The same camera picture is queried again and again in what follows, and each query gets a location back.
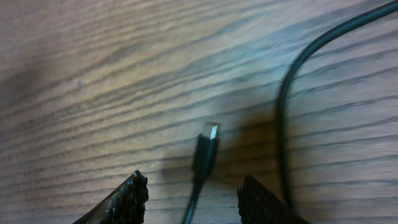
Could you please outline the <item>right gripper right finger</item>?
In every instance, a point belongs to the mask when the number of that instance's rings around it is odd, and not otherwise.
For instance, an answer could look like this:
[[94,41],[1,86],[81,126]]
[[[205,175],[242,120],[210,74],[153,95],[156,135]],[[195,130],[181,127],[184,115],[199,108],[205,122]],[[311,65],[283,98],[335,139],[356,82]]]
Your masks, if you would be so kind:
[[309,224],[252,176],[245,177],[237,196],[242,224]]

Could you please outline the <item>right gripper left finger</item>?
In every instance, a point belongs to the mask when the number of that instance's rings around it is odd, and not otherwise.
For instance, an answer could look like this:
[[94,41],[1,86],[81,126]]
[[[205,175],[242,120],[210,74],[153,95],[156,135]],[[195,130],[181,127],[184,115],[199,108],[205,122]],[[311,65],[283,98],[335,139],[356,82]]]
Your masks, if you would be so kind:
[[147,177],[135,170],[93,209],[73,224],[142,224],[149,199]]

